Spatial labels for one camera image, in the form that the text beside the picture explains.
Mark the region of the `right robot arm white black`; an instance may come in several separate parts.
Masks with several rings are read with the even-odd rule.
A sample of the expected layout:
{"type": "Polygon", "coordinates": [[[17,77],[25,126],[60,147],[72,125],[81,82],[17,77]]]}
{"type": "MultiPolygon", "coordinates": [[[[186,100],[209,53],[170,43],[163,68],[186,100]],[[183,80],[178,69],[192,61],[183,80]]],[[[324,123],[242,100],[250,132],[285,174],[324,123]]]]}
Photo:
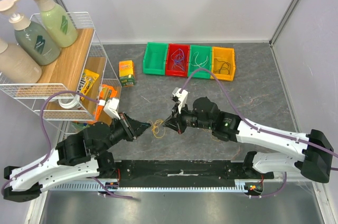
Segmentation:
{"type": "Polygon", "coordinates": [[[209,129],[221,141],[247,143],[273,150],[273,153],[250,152],[242,164],[243,175],[255,178],[259,173],[297,172],[303,177],[328,183],[332,168],[333,147],[323,132],[293,133],[245,121],[238,115],[221,111],[207,97],[198,98],[189,110],[177,102],[163,124],[179,134],[187,127],[209,129]]]}

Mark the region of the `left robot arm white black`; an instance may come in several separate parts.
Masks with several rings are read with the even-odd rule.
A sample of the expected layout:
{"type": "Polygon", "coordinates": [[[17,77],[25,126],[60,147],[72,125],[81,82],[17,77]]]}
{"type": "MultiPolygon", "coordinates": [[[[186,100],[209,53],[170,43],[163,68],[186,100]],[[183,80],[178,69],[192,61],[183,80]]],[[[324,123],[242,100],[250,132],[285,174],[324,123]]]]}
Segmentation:
{"type": "Polygon", "coordinates": [[[36,199],[42,192],[81,178],[111,178],[116,174],[109,149],[122,140],[132,142],[151,127],[121,113],[111,125],[96,122],[59,142],[38,160],[4,169],[2,196],[13,202],[36,199]]]}

